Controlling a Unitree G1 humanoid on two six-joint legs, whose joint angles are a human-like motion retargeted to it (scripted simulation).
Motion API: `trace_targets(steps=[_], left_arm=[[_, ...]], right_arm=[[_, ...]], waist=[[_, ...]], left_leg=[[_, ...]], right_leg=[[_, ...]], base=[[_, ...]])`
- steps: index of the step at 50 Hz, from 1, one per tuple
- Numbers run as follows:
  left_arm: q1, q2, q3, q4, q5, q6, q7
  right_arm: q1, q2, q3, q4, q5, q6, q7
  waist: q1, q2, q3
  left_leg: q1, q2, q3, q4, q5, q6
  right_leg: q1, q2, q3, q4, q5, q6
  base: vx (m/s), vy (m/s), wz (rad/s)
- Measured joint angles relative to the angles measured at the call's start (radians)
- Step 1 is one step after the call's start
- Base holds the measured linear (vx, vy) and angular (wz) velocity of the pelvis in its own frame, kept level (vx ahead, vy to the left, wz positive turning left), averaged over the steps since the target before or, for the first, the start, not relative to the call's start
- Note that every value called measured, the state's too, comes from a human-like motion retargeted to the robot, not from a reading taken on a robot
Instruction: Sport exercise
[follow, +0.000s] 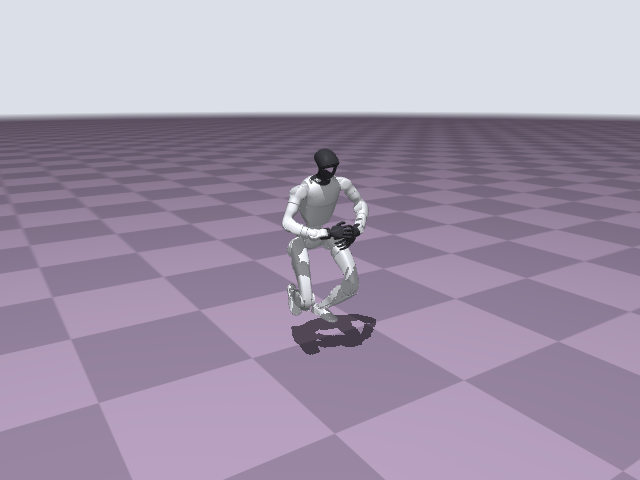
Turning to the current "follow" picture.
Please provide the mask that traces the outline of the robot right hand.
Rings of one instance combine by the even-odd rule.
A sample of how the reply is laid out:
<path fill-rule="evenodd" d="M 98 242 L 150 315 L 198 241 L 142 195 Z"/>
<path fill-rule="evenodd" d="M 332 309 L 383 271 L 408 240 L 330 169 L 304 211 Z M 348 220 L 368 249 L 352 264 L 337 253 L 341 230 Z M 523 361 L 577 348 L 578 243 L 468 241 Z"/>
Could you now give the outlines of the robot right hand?
<path fill-rule="evenodd" d="M 352 225 L 344 225 L 344 226 L 342 226 L 342 224 L 345 224 L 345 223 L 346 222 L 342 221 L 342 222 L 336 224 L 335 226 L 333 226 L 331 229 L 330 228 L 322 228 L 322 229 L 327 229 L 328 236 L 321 237 L 320 239 L 321 240 L 325 240 L 325 239 L 330 239 L 331 237 L 334 237 L 334 238 L 338 238 L 338 239 L 348 238 L 348 239 L 352 239 L 353 240 L 353 237 L 345 236 L 345 235 L 354 236 L 354 233 L 352 233 L 352 232 L 354 232 L 354 230 L 350 229 L 350 228 L 353 228 L 353 226 Z M 344 228 L 347 228 L 347 229 L 344 229 Z M 344 232 L 344 231 L 352 231 L 352 232 Z"/>

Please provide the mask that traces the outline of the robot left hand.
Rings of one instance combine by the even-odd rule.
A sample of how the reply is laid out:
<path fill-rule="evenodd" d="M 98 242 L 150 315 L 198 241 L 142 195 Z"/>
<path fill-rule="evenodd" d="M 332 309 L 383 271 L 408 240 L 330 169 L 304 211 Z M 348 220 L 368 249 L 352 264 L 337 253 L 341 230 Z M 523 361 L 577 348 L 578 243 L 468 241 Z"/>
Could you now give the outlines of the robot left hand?
<path fill-rule="evenodd" d="M 353 229 L 353 230 L 354 230 L 354 232 L 352 232 L 352 231 L 344 231 L 344 232 L 352 232 L 352 233 L 354 233 L 354 236 L 352 236 L 352 235 L 345 235 L 345 236 L 351 236 L 351 237 L 353 237 L 353 240 L 352 240 L 352 239 L 348 239 L 348 238 L 344 238 L 343 240 L 341 240 L 341 241 L 339 241 L 339 242 L 335 242 L 335 243 L 334 243 L 334 244 L 340 244 L 340 243 L 343 243 L 343 242 L 344 242 L 343 244 L 338 245 L 338 246 L 337 246 L 337 248 L 339 248 L 339 247 L 343 247 L 343 246 L 345 246 L 345 245 L 347 244 L 345 247 L 340 248 L 339 250 L 347 249 L 347 248 L 348 248 L 348 247 L 349 247 L 349 246 L 350 246 L 350 245 L 355 241 L 356 237 L 358 237 L 358 236 L 360 235 L 360 231 L 359 231 L 359 229 L 357 228 L 359 225 L 360 225 L 360 224 L 359 224 L 359 223 L 357 223 L 357 224 L 355 224 L 355 225 L 353 226 L 353 228 L 350 228 L 350 229 Z M 344 235 L 343 235 L 343 236 L 344 236 Z M 342 239 L 342 238 L 341 238 L 341 239 Z M 338 238 L 334 238 L 334 240 L 338 240 Z M 347 241 L 346 241 L 346 240 L 347 240 Z M 346 241 L 346 242 L 345 242 L 345 241 Z"/>

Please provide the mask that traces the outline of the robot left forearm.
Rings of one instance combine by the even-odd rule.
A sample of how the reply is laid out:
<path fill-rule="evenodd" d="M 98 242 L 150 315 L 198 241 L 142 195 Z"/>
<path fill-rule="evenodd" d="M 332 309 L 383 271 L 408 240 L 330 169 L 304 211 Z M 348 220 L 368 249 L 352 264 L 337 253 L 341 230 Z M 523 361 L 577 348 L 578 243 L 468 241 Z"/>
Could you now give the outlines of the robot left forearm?
<path fill-rule="evenodd" d="M 356 220 L 355 220 L 355 224 L 359 223 L 360 225 L 357 227 L 360 231 L 360 234 L 364 232 L 365 229 L 365 225 L 366 225 L 366 220 L 368 218 L 369 212 L 368 212 L 368 205 L 366 202 L 362 202 L 362 209 L 357 211 L 356 213 Z M 354 225 L 355 225 L 354 224 Z"/>

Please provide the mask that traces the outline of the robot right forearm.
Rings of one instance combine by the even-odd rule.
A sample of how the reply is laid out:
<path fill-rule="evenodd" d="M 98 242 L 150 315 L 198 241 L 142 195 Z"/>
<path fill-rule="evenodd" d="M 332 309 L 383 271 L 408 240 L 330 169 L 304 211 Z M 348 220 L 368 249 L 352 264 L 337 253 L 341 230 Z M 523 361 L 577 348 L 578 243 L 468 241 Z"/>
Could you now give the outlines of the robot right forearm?
<path fill-rule="evenodd" d="M 311 241 L 321 240 L 321 237 L 328 236 L 327 229 L 311 229 L 309 227 L 304 226 L 303 224 L 299 224 L 292 219 L 287 219 L 284 222 L 284 227 L 290 232 L 294 233 L 297 237 L 309 238 Z"/>

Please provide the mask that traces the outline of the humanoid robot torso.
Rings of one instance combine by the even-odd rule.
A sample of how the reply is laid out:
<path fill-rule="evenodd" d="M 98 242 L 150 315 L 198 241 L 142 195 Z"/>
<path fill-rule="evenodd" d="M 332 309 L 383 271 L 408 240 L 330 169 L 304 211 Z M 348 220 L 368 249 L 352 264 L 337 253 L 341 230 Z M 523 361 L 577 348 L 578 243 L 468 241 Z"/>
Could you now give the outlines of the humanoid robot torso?
<path fill-rule="evenodd" d="M 314 176 L 314 175 L 313 175 Z M 321 229 L 332 216 L 341 189 L 337 177 L 334 175 L 328 185 L 322 186 L 315 182 L 321 182 L 316 178 L 311 180 L 309 176 L 301 184 L 307 184 L 307 197 L 301 201 L 299 211 L 306 223 L 306 227 L 311 229 Z M 311 184 L 312 183 L 312 184 Z M 307 249 L 314 249 L 323 244 L 323 240 L 311 241 L 309 238 L 301 237 Z"/>

